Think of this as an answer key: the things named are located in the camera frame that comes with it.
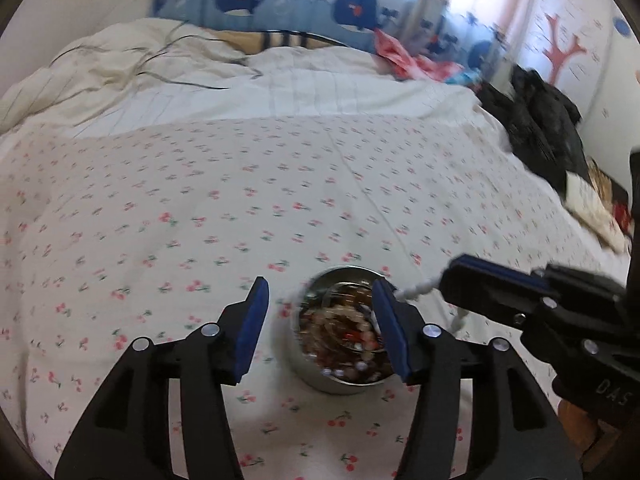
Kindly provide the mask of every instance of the cherry print sheet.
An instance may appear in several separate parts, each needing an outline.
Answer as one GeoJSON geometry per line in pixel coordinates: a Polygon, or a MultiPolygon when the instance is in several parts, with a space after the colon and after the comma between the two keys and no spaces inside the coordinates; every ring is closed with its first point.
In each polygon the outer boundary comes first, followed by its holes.
{"type": "MultiPolygon", "coordinates": [[[[600,270],[483,121],[469,106],[455,119],[219,120],[88,139],[25,132],[0,166],[0,406],[53,473],[134,338],[183,338],[262,275],[271,304],[254,361],[224,390],[245,478],[393,478],[417,389],[394,377],[332,397],[295,377],[283,330],[306,280],[353,264],[409,286],[460,253],[523,270],[551,259],[600,270]]],[[[445,328],[456,316],[437,294],[419,306],[445,328]]],[[[482,342],[497,335],[551,395],[551,371],[516,331],[473,314],[458,331],[482,342]]],[[[461,403],[453,475],[465,467],[468,389],[461,403]]]]}

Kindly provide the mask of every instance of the white wall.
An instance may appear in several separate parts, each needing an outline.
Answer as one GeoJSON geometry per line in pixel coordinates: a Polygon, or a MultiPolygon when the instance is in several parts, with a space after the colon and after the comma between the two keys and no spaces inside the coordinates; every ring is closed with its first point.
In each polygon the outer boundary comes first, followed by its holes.
{"type": "Polygon", "coordinates": [[[640,147],[639,70],[640,43],[633,33],[614,32],[602,84],[579,128],[585,153],[629,192],[629,152],[640,147]]]}
{"type": "Polygon", "coordinates": [[[146,15],[151,0],[24,0],[0,37],[0,96],[65,45],[146,15]]]}

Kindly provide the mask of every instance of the whale print curtain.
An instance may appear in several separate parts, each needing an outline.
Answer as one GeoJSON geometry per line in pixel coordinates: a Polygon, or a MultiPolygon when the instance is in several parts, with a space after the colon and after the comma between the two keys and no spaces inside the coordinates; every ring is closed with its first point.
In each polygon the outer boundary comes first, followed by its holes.
{"type": "Polygon", "coordinates": [[[374,51],[373,31],[413,55],[490,73],[522,26],[528,0],[154,0],[154,16],[216,30],[293,30],[374,51]]]}

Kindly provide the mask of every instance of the crumpled blanket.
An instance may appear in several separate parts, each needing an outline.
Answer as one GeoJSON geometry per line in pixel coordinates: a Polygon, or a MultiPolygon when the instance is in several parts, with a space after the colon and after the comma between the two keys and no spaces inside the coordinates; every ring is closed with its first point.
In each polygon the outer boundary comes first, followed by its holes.
{"type": "Polygon", "coordinates": [[[424,56],[411,57],[402,44],[379,28],[376,35],[376,53],[391,63],[398,79],[433,79],[440,83],[461,73],[464,67],[452,61],[435,62],[424,56]]]}

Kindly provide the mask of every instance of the pile of clothes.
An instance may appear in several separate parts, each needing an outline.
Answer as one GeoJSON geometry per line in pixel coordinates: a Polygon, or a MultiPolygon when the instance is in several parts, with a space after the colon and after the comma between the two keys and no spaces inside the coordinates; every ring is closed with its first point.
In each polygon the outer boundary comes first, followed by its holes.
{"type": "Polygon", "coordinates": [[[628,196],[623,206],[616,207],[611,200],[613,182],[609,179],[608,187],[603,185],[606,175],[593,161],[587,162],[576,130],[581,119],[578,108],[535,70],[514,66],[511,85],[513,99],[488,83],[482,84],[478,98],[504,126],[513,154],[551,184],[578,220],[616,252],[624,251],[628,196]]]}

